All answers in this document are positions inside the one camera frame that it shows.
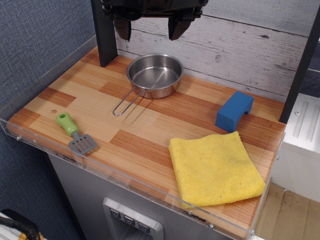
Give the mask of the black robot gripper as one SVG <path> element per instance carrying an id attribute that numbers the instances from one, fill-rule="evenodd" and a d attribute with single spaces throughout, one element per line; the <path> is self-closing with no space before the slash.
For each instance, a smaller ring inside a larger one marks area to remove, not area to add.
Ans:
<path id="1" fill-rule="evenodd" d="M 116 17 L 114 27 L 123 40 L 131 39 L 132 27 L 128 20 L 150 17 L 169 18 L 168 36 L 174 41 L 189 28 L 193 15 L 200 15 L 207 4 L 207 0 L 103 0 L 102 9 L 105 14 Z"/>

